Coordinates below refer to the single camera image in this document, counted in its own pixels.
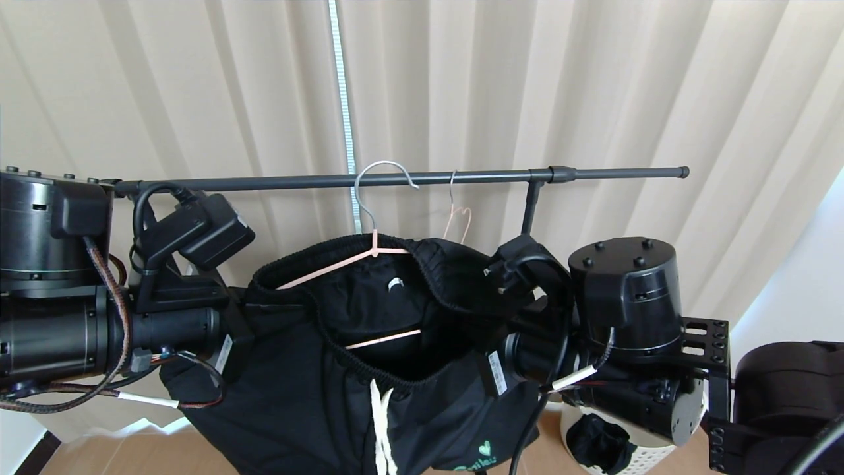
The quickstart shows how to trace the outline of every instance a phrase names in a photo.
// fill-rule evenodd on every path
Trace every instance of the dark baseboard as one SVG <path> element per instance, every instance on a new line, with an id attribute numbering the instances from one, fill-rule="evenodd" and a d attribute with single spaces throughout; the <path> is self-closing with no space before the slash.
<path id="1" fill-rule="evenodd" d="M 38 444 L 35 444 L 35 448 L 32 449 L 30 454 L 26 456 L 24 463 L 20 464 L 14 475 L 38 475 L 61 444 L 62 442 L 58 437 L 47 431 L 44 437 L 38 441 Z"/>

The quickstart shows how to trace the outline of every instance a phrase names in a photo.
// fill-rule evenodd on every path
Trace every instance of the beige curtain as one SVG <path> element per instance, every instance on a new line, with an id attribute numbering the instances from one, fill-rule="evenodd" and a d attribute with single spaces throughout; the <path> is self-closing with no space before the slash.
<path id="1" fill-rule="evenodd" d="M 533 234 L 562 260 L 613 236 L 673 243 L 691 316 L 737 321 L 844 163 L 844 3 L 340 0 L 338 17 L 358 169 L 688 165 L 685 180 L 546 186 Z M 0 113 L 4 166 L 124 179 L 347 172 L 329 6 L 316 0 L 0 0 Z M 491 253 L 514 237 L 525 190 L 455 187 L 473 210 L 467 244 Z M 354 229 L 345 189 L 229 196 L 258 234 L 222 269 L 238 285 Z M 445 230 L 447 186 L 362 198 L 382 232 Z M 128 212 L 116 204 L 122 256 Z M 177 416 L 98 400 L 40 420 L 70 440 Z"/>

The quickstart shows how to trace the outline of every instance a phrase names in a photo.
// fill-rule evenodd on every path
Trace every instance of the perforated basket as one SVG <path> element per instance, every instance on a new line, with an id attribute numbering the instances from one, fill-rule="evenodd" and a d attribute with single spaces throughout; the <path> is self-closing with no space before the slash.
<path id="1" fill-rule="evenodd" d="M 701 408 L 701 418 L 706 410 L 706 401 L 704 407 Z M 669 444 L 666 440 L 660 439 L 647 431 L 637 428 L 629 423 L 622 422 L 604 412 L 589 407 L 572 407 L 566 404 L 560 405 L 562 417 L 560 418 L 560 433 L 563 436 L 563 445 L 565 450 L 571 454 L 568 444 L 565 442 L 565 435 L 568 434 L 569 429 L 585 414 L 597 414 L 601 419 L 608 423 L 618 424 L 627 434 L 630 434 L 631 444 L 636 446 L 633 451 L 633 456 L 630 458 L 630 464 L 619 472 L 619 475 L 645 475 L 649 470 L 654 468 L 662 459 L 668 456 L 676 445 Z M 599 467 L 584 467 L 581 468 L 593 475 L 603 475 L 603 471 Z"/>

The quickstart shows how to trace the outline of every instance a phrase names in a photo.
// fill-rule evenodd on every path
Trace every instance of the hanger hook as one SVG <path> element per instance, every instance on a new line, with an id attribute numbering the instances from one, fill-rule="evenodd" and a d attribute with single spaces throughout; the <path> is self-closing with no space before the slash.
<path id="1" fill-rule="evenodd" d="M 457 175 L 457 170 L 452 172 L 452 179 L 448 181 L 448 196 L 452 198 L 452 206 L 454 206 L 454 176 Z"/>
<path id="2" fill-rule="evenodd" d="M 375 217 L 372 215 L 372 211 L 364 205 L 364 202 L 360 200 L 360 179 L 364 176 L 366 172 L 370 170 L 372 167 L 376 167 L 378 165 L 393 165 L 398 167 L 399 170 L 404 173 L 404 176 L 408 178 L 408 185 L 413 188 L 419 189 L 419 185 L 414 183 L 414 180 L 410 177 L 410 173 L 408 173 L 408 169 L 403 167 L 401 163 L 390 161 L 390 160 L 381 160 L 375 161 L 370 163 L 366 166 L 360 173 L 358 173 L 358 177 L 354 179 L 354 199 L 357 200 L 358 206 L 367 214 L 369 215 L 370 219 L 372 219 L 372 229 L 378 229 L 378 225 L 375 221 Z"/>

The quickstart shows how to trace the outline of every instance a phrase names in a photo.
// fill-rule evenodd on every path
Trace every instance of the brown floor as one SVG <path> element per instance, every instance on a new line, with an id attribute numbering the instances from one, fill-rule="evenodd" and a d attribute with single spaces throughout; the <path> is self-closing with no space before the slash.
<path id="1" fill-rule="evenodd" d="M 571 459 L 560 439 L 560 415 L 548 412 L 539 425 L 541 436 L 530 445 L 519 467 L 521 475 L 586 473 Z M 714 474 L 709 470 L 706 436 L 698 431 L 686 446 L 675 450 L 653 475 Z M 506 475 L 509 464 L 490 470 Z M 86 437 L 63 445 L 41 475 L 236 475 L 235 469 L 196 429 L 171 435 L 145 429 L 123 439 Z M 426 475 L 438 473 L 430 470 Z"/>

